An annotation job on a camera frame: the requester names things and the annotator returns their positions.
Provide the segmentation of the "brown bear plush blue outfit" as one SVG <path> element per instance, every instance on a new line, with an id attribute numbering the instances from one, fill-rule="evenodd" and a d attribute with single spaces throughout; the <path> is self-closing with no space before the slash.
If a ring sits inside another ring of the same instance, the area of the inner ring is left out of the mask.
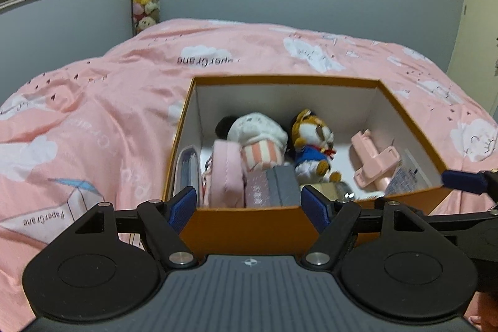
<path id="1" fill-rule="evenodd" d="M 304 109 L 291 126 L 294 172 L 300 185 L 339 182 L 342 175 L 332 168 L 334 133 L 312 110 Z"/>

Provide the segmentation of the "dark patterned small box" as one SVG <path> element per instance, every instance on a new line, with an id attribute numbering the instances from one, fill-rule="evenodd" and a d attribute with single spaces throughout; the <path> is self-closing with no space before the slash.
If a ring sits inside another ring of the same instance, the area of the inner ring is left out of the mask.
<path id="1" fill-rule="evenodd" d="M 253 171 L 247 175 L 245 203 L 249 208 L 270 206 L 268 179 L 264 171 Z"/>

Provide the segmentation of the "pink folding phone stand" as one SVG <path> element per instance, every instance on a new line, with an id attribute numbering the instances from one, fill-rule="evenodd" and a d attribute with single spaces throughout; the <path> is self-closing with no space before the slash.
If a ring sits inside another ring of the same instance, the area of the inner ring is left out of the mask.
<path id="1" fill-rule="evenodd" d="M 394 171 L 401 163 L 401 156 L 394 146 L 378 151 L 369 130 L 359 131 L 351 137 L 351 145 L 358 156 L 361 166 L 355 172 L 355 183 L 365 189 L 370 185 L 385 192 Z"/>

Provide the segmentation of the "orange cardboard box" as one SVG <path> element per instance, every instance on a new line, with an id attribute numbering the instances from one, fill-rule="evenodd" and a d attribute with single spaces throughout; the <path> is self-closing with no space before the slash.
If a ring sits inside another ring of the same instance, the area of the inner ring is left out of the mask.
<path id="1" fill-rule="evenodd" d="M 364 208 L 382 197 L 432 212 L 446 197 L 440 154 L 378 80 L 195 77 L 165 196 L 195 189 L 181 239 L 198 257 L 303 255 L 317 231 L 305 186 Z"/>

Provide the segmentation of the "pink drawstring cloth pouch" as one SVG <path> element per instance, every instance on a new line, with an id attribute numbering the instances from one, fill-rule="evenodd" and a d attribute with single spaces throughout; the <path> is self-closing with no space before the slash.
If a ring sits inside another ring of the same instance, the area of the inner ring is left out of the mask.
<path id="1" fill-rule="evenodd" d="M 243 208 L 245 179 L 241 146 L 216 140 L 204 174 L 203 206 L 208 208 Z"/>

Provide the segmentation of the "olive green small box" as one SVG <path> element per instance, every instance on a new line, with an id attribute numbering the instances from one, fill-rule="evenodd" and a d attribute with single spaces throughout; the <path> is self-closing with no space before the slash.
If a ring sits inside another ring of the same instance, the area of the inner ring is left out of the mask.
<path id="1" fill-rule="evenodd" d="M 338 200 L 339 198 L 338 189 L 334 182 L 312 184 L 312 187 L 331 201 Z"/>

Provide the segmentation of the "round silver compact mirror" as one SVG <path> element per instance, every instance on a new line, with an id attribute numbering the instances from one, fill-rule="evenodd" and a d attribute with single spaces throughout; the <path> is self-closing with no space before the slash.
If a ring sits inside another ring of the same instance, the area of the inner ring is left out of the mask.
<path id="1" fill-rule="evenodd" d="M 355 200 L 355 192 L 344 181 L 335 184 L 338 200 Z"/>

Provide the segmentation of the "grey small box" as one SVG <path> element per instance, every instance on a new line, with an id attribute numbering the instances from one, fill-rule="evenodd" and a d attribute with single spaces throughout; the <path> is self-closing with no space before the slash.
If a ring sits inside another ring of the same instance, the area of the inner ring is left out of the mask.
<path id="1" fill-rule="evenodd" d="M 265 171 L 269 206 L 299 206 L 300 185 L 290 165 L 275 166 Z"/>

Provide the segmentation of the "white pink striped plush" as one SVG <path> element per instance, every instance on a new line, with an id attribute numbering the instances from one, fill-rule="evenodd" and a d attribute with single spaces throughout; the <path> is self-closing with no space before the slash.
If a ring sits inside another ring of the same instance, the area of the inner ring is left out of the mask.
<path id="1" fill-rule="evenodd" d="M 240 145 L 248 173 L 284 164 L 288 135 L 280 124 L 262 113 L 224 117 L 216 125 L 215 134 Z"/>

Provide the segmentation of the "pink card holder wallet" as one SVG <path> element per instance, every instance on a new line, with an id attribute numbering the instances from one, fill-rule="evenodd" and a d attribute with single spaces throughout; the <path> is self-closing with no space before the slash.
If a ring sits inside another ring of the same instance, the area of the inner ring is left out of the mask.
<path id="1" fill-rule="evenodd" d="M 204 191 L 200 168 L 200 152 L 194 146 L 184 147 L 178 152 L 172 195 L 176 195 L 186 187 L 195 189 L 197 204 L 201 206 Z"/>

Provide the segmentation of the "white cream tube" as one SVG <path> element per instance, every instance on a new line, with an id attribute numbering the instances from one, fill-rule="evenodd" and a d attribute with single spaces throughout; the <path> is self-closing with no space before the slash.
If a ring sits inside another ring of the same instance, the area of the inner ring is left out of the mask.
<path id="1" fill-rule="evenodd" d="M 429 189 L 432 183 L 408 149 L 401 153 L 400 164 L 385 190 L 385 196 L 403 195 Z"/>

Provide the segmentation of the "pink paper crane bedspread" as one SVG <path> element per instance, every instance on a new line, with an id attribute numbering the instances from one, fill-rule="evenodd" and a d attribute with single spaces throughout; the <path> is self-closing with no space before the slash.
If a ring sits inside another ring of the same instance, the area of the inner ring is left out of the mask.
<path id="1" fill-rule="evenodd" d="M 429 58 L 404 45 L 275 24 L 173 19 L 31 79 L 1 108 L 1 328 L 33 319 L 27 263 L 72 222 L 69 198 L 118 207 L 161 195 L 195 76 L 379 79 L 453 169 L 497 165 L 497 125 Z"/>

